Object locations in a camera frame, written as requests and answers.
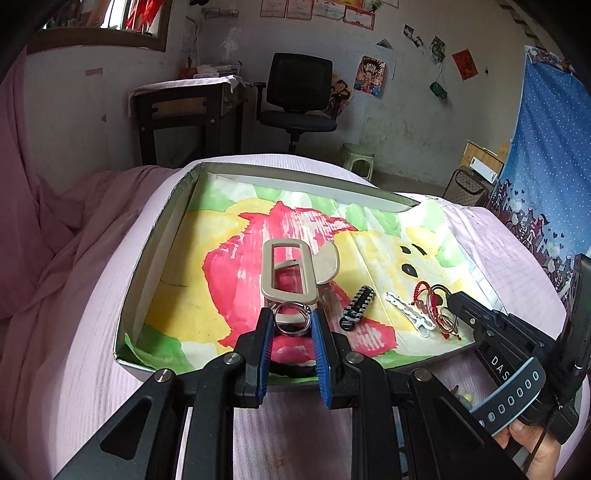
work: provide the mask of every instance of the red paint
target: red paint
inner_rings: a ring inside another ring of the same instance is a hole
[[[266,240],[297,238],[307,242],[315,253],[324,242],[333,240],[336,233],[356,230],[342,218],[327,217],[313,209],[291,209],[282,202],[277,202],[268,215],[243,213],[240,217],[249,221],[244,232],[210,251],[203,263],[213,303],[231,329],[230,335],[219,343],[231,347],[236,345],[238,336],[256,326],[259,311],[264,306],[260,272],[262,245]],[[275,250],[275,262],[290,259],[288,249]],[[286,269],[278,275],[278,287],[283,290],[296,291],[298,283],[295,269]],[[325,308],[330,327],[340,331],[339,318],[350,299],[335,282],[320,289],[321,306]],[[397,346],[394,329],[371,319],[364,319],[353,332],[347,333],[347,337],[354,350],[369,356],[388,352]],[[273,343],[272,357],[283,363],[312,360],[312,340],[278,336]]]

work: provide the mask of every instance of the floor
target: floor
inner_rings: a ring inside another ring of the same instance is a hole
[[[377,188],[388,190],[389,192],[421,193],[423,195],[435,195],[437,197],[443,195],[443,191],[445,190],[445,187],[441,185],[423,183],[422,181],[406,179],[381,171],[374,171],[371,183],[376,185]]]

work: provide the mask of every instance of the green stool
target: green stool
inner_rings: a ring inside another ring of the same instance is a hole
[[[340,149],[343,168],[352,171],[362,179],[371,181],[374,173],[375,154],[361,145],[345,143]]]

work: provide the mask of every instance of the keychain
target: keychain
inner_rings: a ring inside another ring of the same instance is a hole
[[[373,288],[364,285],[359,289],[353,300],[351,300],[351,303],[343,309],[343,316],[339,320],[339,325],[345,332],[354,330],[355,325],[361,320],[365,309],[368,307],[369,302],[372,301],[374,295]]]

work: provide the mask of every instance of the bed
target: bed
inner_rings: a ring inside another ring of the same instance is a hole
[[[208,161],[365,182],[340,167],[291,155]],[[99,173],[66,194],[84,202],[84,228],[51,260],[28,308],[11,319],[0,363],[0,437],[32,480],[53,478],[139,387],[112,354],[124,287],[170,192],[196,163],[180,171]],[[438,202],[507,310],[556,338],[564,309],[525,247],[487,210]],[[432,370],[448,387],[472,392],[476,403],[494,389],[471,352]],[[588,411],[585,383],[581,420],[563,446],[559,469],[581,438]],[[350,436],[350,412],[326,410],[317,392],[270,392],[263,408],[236,412],[235,478],[348,478]]]

